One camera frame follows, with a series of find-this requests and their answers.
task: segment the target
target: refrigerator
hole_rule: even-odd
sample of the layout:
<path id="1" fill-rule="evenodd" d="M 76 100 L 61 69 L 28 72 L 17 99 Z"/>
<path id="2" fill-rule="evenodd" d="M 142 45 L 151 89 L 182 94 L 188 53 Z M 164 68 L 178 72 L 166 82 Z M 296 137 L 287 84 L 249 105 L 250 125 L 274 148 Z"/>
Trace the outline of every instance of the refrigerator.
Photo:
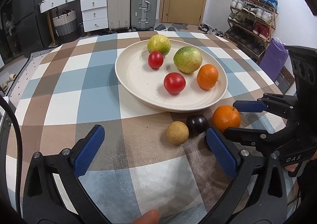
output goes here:
<path id="1" fill-rule="evenodd" d="M 41 1 L 12 0 L 14 24 L 25 57 L 52 42 L 46 13 L 40 12 Z"/>

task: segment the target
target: luggage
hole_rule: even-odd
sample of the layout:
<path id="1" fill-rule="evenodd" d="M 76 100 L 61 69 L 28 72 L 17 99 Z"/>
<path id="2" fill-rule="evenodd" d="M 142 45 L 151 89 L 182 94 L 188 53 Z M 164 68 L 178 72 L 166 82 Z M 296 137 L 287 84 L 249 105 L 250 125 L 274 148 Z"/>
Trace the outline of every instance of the luggage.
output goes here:
<path id="1" fill-rule="evenodd" d="M 158 0 L 131 0 L 132 32 L 154 30 Z"/>
<path id="2" fill-rule="evenodd" d="M 110 30 L 130 28 L 130 0 L 107 0 L 107 10 Z"/>

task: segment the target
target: purple bag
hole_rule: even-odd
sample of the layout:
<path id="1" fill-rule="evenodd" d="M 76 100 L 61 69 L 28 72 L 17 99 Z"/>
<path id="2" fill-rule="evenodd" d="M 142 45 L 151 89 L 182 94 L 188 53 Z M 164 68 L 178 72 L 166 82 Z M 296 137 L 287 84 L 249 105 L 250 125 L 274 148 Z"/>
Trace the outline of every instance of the purple bag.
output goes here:
<path id="1" fill-rule="evenodd" d="M 267 47 L 260 68 L 275 82 L 288 57 L 288 50 L 278 38 L 272 38 Z"/>

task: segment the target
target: hand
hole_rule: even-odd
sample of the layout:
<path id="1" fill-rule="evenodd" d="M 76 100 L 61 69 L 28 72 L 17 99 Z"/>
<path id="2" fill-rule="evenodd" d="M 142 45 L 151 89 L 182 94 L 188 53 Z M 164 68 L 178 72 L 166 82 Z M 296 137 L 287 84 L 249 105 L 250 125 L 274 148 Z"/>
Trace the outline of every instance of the hand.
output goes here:
<path id="1" fill-rule="evenodd" d="M 317 159 L 317 151 L 315 152 L 315 154 L 313 155 L 313 157 L 310 158 L 311 161 Z M 287 171 L 289 172 L 294 172 L 296 167 L 298 166 L 298 163 L 293 164 L 293 165 L 288 165 L 286 167 L 284 167 Z"/>
<path id="2" fill-rule="evenodd" d="M 137 218 L 131 224 L 159 224 L 159 217 L 159 212 L 153 209 Z"/>

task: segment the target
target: red sneaker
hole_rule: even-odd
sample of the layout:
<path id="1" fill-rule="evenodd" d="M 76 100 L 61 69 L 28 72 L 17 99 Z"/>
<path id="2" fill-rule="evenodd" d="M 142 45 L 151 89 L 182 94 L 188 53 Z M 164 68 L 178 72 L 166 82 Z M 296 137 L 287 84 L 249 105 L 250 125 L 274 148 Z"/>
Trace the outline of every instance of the red sneaker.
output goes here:
<path id="1" fill-rule="evenodd" d="M 264 25 L 262 25 L 262 31 L 261 33 L 259 34 L 259 36 L 263 39 L 267 39 L 268 36 L 270 35 L 270 29 Z"/>
<path id="2" fill-rule="evenodd" d="M 262 32 L 263 28 L 264 26 L 262 24 L 256 22 L 253 27 L 253 33 L 255 33 L 256 35 L 259 35 Z"/>

